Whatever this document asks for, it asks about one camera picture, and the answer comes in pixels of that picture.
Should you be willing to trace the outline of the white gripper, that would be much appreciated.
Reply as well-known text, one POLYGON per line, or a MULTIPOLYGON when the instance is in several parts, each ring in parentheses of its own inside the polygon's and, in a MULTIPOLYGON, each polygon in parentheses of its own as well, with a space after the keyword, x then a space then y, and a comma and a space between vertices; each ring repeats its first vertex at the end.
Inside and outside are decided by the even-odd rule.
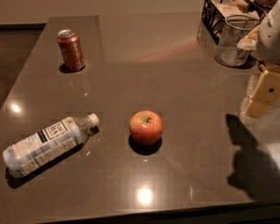
MULTIPOLYGON (((280 4, 276 4, 259 25, 257 54, 267 63, 280 65, 280 4)), ((268 66, 248 82, 242 112, 259 119, 280 98, 280 66, 268 66)))

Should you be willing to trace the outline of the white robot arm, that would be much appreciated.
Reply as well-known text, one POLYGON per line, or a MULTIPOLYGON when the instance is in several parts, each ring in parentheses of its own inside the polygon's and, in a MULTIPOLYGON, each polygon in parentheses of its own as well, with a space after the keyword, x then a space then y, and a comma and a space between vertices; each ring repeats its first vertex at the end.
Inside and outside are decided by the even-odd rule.
POLYGON ((280 0, 237 47, 254 50, 260 61, 261 73, 247 89, 243 107, 247 116, 259 119, 280 98, 280 0))

